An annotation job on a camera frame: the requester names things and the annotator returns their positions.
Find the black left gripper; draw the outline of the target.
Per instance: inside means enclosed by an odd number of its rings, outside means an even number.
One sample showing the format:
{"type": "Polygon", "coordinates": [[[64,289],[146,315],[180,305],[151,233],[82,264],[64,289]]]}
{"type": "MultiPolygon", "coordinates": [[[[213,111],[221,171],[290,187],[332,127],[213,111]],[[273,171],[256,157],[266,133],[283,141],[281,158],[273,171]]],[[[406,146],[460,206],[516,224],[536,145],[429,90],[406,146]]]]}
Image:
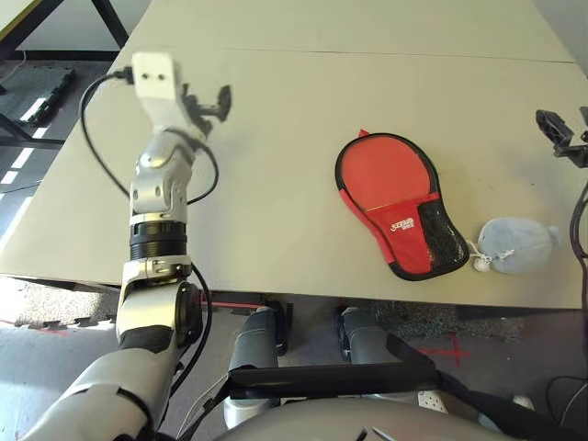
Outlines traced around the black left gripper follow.
{"type": "Polygon", "coordinates": [[[232,108],[232,90],[229,85],[220,89],[217,99],[218,106],[201,105],[194,95],[189,94],[189,84],[182,84],[182,102],[192,123],[207,138],[213,129],[210,118],[218,118],[225,122],[232,108]]]}

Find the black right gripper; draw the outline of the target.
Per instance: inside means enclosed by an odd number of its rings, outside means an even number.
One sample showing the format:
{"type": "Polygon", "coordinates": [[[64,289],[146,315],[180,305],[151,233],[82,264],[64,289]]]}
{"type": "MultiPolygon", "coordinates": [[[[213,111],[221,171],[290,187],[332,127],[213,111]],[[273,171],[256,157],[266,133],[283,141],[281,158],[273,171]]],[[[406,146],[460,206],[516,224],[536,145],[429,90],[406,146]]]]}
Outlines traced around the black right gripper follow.
{"type": "MultiPolygon", "coordinates": [[[[579,110],[585,126],[588,127],[588,107],[581,106],[579,110]]],[[[555,157],[567,158],[578,168],[588,167],[588,146],[586,144],[569,145],[573,131],[557,113],[539,109],[536,111],[536,123],[540,131],[555,144],[555,157]]]]}

